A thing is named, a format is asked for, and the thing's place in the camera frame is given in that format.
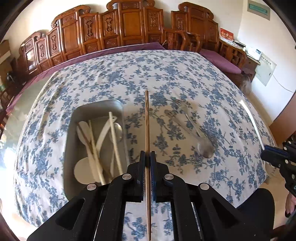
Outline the person right hand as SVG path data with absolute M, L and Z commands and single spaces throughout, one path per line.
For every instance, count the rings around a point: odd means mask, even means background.
M 286 203 L 285 203 L 285 216 L 289 217 L 295 210 L 296 206 L 296 198 L 289 193 L 287 195 Z

